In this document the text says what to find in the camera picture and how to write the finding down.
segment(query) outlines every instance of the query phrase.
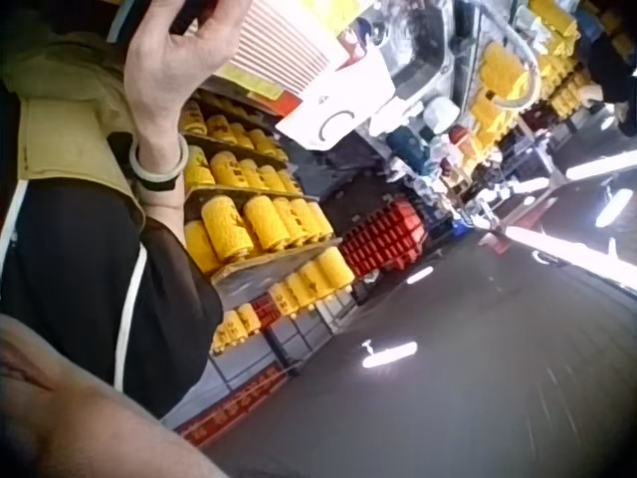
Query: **shelf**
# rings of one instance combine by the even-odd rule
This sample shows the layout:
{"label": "shelf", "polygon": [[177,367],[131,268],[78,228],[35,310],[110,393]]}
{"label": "shelf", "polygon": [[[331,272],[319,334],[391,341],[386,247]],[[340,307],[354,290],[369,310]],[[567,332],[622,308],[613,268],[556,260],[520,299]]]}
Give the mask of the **shelf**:
{"label": "shelf", "polygon": [[234,309],[254,300],[307,261],[339,243],[340,239],[330,239],[234,262],[218,270],[211,283],[219,292],[224,309]]}
{"label": "shelf", "polygon": [[256,189],[254,187],[236,187],[225,186],[222,184],[202,184],[192,187],[186,194],[186,203],[184,206],[186,221],[192,221],[201,218],[201,206],[208,200],[218,194],[230,196],[234,201],[237,209],[241,211],[243,206],[252,197],[265,195],[272,198],[285,197],[287,199],[304,199],[305,201],[316,201],[319,199],[315,196],[305,196],[295,194],[293,192],[279,192],[271,189]]}
{"label": "shelf", "polygon": [[279,161],[275,157],[261,154],[255,149],[249,149],[238,144],[229,144],[213,137],[196,134],[194,132],[184,132],[183,137],[186,138],[188,144],[194,144],[201,147],[208,160],[212,159],[212,156],[218,152],[230,151],[237,156],[237,160],[239,161],[249,158],[254,160],[257,163],[257,166],[272,166],[276,170],[285,169],[287,167],[285,162]]}

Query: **white stripe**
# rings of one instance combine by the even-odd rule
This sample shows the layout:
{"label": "white stripe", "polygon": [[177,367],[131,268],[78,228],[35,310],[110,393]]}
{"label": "white stripe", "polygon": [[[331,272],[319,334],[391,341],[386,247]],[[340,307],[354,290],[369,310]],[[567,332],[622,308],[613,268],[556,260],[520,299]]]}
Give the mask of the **white stripe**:
{"label": "white stripe", "polygon": [[2,280],[2,273],[4,272],[4,261],[7,257],[7,251],[9,251],[9,244],[11,244],[11,236],[13,236],[13,231],[18,222],[18,215],[20,214],[24,197],[27,194],[28,185],[29,180],[18,179],[16,190],[9,203],[7,217],[5,217],[4,224],[2,225],[2,231],[0,232],[0,281]]}
{"label": "white stripe", "polygon": [[113,386],[117,391],[123,391],[123,369],[126,363],[126,353],[128,352],[128,340],[130,339],[130,326],[132,325],[132,313],[135,307],[135,300],[139,292],[139,284],[143,269],[146,266],[148,254],[143,244],[139,243],[139,255],[135,268],[130,276],[130,284],[126,299],[123,301],[123,309],[121,311],[121,322],[119,324],[119,334],[117,334],[117,346],[115,348],[115,378]]}

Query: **yellow container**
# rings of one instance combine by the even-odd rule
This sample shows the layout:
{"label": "yellow container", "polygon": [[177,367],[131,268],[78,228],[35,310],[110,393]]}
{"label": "yellow container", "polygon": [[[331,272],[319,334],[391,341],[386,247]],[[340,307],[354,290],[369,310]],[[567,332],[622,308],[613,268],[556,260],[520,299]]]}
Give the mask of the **yellow container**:
{"label": "yellow container", "polygon": [[258,152],[262,152],[268,156],[277,157],[277,148],[260,129],[253,129],[248,133],[248,136],[252,140],[252,143]]}
{"label": "yellow container", "polygon": [[232,133],[237,138],[237,143],[240,146],[247,147],[248,149],[254,149],[255,148],[255,146],[252,144],[252,142],[248,138],[248,134],[244,130],[242,124],[240,124],[239,122],[231,122],[230,123],[230,130],[232,131]]}
{"label": "yellow container", "polygon": [[283,182],[283,186],[286,188],[286,191],[293,192],[295,194],[303,194],[303,190],[287,169],[281,169],[277,171],[277,174],[279,174],[281,182]]}
{"label": "yellow container", "polygon": [[286,278],[286,286],[292,295],[294,296],[297,304],[299,304],[299,308],[307,307],[309,310],[313,311],[315,309],[314,301],[315,297],[312,295],[312,292],[308,289],[308,287],[301,279],[301,276],[294,272],[290,274]]}
{"label": "yellow container", "polygon": [[322,212],[318,203],[310,201],[308,202],[308,207],[312,212],[312,216],[315,218],[317,222],[318,230],[320,231],[319,239],[321,241],[331,238],[334,235],[334,230],[329,224],[327,217],[325,217],[325,213]]}
{"label": "yellow container", "polygon": [[577,35],[577,21],[552,0],[530,0],[529,8],[562,37]]}
{"label": "yellow container", "polygon": [[272,297],[282,316],[290,316],[291,319],[297,317],[299,303],[292,292],[290,292],[290,289],[288,289],[288,286],[282,282],[278,282],[268,289],[268,294]]}
{"label": "yellow container", "polygon": [[266,183],[268,189],[279,192],[288,192],[285,184],[281,180],[281,177],[272,166],[261,166],[259,168],[259,172],[261,173],[263,182]]}
{"label": "yellow container", "polygon": [[210,161],[210,170],[219,184],[248,187],[248,180],[232,152],[222,151],[215,154]]}
{"label": "yellow container", "polygon": [[356,276],[351,272],[351,269],[349,269],[345,259],[336,247],[329,247],[322,252],[317,257],[317,262],[327,277],[327,280],[335,289],[348,287],[349,284],[356,279]]}
{"label": "yellow container", "polygon": [[237,313],[239,314],[239,319],[241,319],[241,323],[243,327],[248,331],[248,334],[258,334],[261,331],[261,321],[257,316],[257,313],[252,308],[252,304],[247,302],[246,304],[239,306],[237,308]]}
{"label": "yellow container", "polygon": [[210,199],[201,209],[201,216],[219,259],[232,261],[252,252],[254,246],[250,235],[235,203],[228,196],[219,195]]}
{"label": "yellow container", "polygon": [[268,189],[268,186],[266,186],[255,161],[252,159],[242,159],[239,161],[239,167],[241,167],[241,171],[243,172],[243,175],[246,178],[246,181],[248,181],[248,185],[250,187],[254,187],[256,189]]}
{"label": "yellow container", "polygon": [[183,182],[186,189],[198,184],[215,184],[206,155],[199,146],[188,146],[188,162],[183,170]]}
{"label": "yellow container", "polygon": [[208,126],[208,135],[219,141],[229,144],[236,144],[237,138],[232,133],[228,120],[223,115],[213,115],[206,122]]}
{"label": "yellow container", "polygon": [[266,251],[280,251],[290,243],[290,234],[268,196],[255,196],[243,208],[259,243]]}
{"label": "yellow container", "polygon": [[290,244],[295,247],[302,246],[308,240],[308,231],[304,229],[301,219],[292,210],[290,201],[285,197],[277,197],[272,203],[290,234]]}
{"label": "yellow container", "polygon": [[179,116],[179,129],[186,132],[195,132],[197,134],[206,134],[208,128],[203,120],[203,114],[197,102],[188,100],[181,109]]}
{"label": "yellow container", "polygon": [[228,311],[223,315],[223,326],[231,346],[241,344],[248,338],[248,331],[243,327],[237,311]]}
{"label": "yellow container", "polygon": [[213,354],[218,355],[222,353],[227,346],[228,334],[226,334],[226,327],[222,322],[217,326],[217,329],[212,336],[212,345],[210,346],[210,349],[212,350]]}
{"label": "yellow container", "polygon": [[334,287],[329,284],[316,261],[307,262],[297,272],[315,298],[324,299],[334,292]]}
{"label": "yellow container", "polygon": [[308,233],[308,241],[317,242],[320,240],[320,227],[313,215],[310,207],[304,199],[293,199],[290,201],[292,212],[299,218],[301,225]]}
{"label": "yellow container", "polygon": [[210,274],[221,267],[202,221],[191,221],[186,224],[184,235],[186,250],[201,272]]}

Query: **skin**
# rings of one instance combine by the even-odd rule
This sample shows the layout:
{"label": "skin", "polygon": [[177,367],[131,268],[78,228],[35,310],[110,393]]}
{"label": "skin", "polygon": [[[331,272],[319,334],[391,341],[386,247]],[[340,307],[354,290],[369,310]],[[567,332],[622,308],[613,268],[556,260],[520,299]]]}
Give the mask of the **skin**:
{"label": "skin", "polygon": [[[148,171],[179,160],[177,124],[194,90],[233,54],[251,0],[219,0],[194,37],[168,28],[183,0],[152,0],[129,46],[124,87]],[[183,242],[183,178],[141,188],[148,216]],[[212,462],[112,387],[0,316],[0,418],[20,457],[44,477],[223,477]]]}

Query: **bracelet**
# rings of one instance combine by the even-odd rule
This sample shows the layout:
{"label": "bracelet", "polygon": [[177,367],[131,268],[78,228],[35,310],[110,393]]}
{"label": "bracelet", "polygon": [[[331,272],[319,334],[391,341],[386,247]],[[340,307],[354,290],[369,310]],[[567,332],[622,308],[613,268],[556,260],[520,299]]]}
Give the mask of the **bracelet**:
{"label": "bracelet", "polygon": [[[130,161],[130,167],[132,168],[132,172],[135,173],[137,179],[146,187],[151,190],[172,190],[174,189],[174,183],[181,174],[181,172],[186,167],[186,162],[188,162],[188,143],[186,139],[180,134],[179,135],[179,149],[181,153],[181,157],[179,158],[179,162],[175,167],[173,167],[170,171],[164,173],[155,173],[146,171],[141,164],[139,164],[139,160],[137,159],[137,149],[139,148],[139,141],[136,137],[133,138],[132,144],[130,145],[130,151],[128,152],[128,160]],[[161,188],[157,189],[152,187],[152,185],[170,185],[170,188]]]}

